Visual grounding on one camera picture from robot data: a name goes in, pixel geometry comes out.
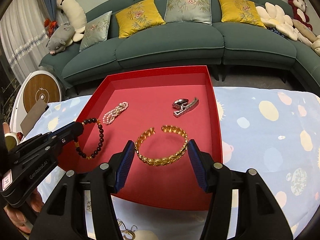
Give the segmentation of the person's left hand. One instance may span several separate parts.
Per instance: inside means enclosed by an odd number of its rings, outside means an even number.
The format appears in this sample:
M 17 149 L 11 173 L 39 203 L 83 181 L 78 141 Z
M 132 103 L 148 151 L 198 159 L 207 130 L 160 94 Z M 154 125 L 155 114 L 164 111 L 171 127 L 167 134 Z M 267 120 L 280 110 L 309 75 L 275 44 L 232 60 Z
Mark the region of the person's left hand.
M 39 193 L 38 189 L 35 190 L 30 195 L 30 207 L 33 209 L 35 213 L 39 213 L 42 210 L 44 203 L 42 200 L 42 196 Z M 25 213 L 23 206 L 19 208 L 12 207 L 11 205 L 7 204 L 4 207 L 4 211 L 11 220 L 11 222 L 25 235 L 29 235 L 31 232 L 31 228 L 26 226 L 27 221 L 29 220 Z

